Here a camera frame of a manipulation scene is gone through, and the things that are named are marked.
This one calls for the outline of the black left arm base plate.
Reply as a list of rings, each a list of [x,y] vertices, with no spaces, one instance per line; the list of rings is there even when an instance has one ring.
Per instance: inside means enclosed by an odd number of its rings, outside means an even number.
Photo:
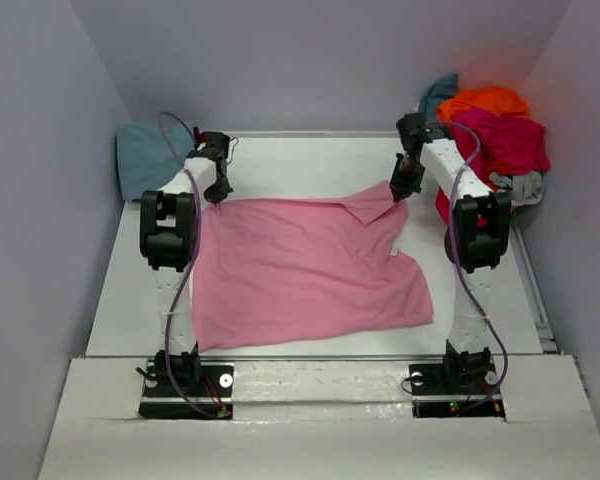
[[[204,362],[200,380],[180,381],[179,388],[195,408],[173,388],[168,377],[152,380],[153,362],[142,373],[143,387],[138,415],[146,420],[230,421],[233,419],[234,365]]]

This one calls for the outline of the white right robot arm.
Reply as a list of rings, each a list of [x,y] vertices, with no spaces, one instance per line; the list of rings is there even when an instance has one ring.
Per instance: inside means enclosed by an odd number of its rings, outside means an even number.
[[[511,200],[496,193],[471,167],[480,152],[476,144],[463,157],[452,136],[452,122],[429,124],[418,113],[404,115],[396,123],[402,152],[390,179],[394,201],[409,198],[421,190],[430,174],[446,196],[448,224],[445,252],[455,273],[453,321],[445,353],[437,363],[411,366],[406,378],[409,393],[425,396],[477,396],[492,398],[500,386],[487,386],[494,371],[491,340],[498,334],[486,306],[491,279],[507,251]]]

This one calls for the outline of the pink t shirt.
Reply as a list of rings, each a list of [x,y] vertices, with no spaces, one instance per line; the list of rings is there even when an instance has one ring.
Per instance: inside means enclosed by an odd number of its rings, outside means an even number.
[[[193,269],[202,350],[428,325],[415,259],[396,249],[409,216],[386,182],[331,199],[241,199],[207,207]]]

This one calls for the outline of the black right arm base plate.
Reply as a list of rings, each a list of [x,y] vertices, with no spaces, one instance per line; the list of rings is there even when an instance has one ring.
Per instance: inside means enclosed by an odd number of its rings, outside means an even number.
[[[444,376],[441,363],[409,365],[401,382],[411,396],[416,419],[425,418],[501,418],[506,417],[500,393],[492,393],[498,375],[494,364],[484,373],[452,385]]]

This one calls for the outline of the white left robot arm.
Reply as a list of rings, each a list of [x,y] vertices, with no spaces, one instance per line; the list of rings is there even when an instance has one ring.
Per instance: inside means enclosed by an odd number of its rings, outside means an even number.
[[[200,192],[188,180],[188,192],[147,190],[140,200],[140,252],[156,282],[161,333],[153,364],[141,374],[181,397],[199,388],[202,374],[188,286],[201,240],[201,202],[218,204],[233,192],[227,175],[231,138],[207,131],[196,140],[199,146],[190,158],[214,167],[210,185]]]

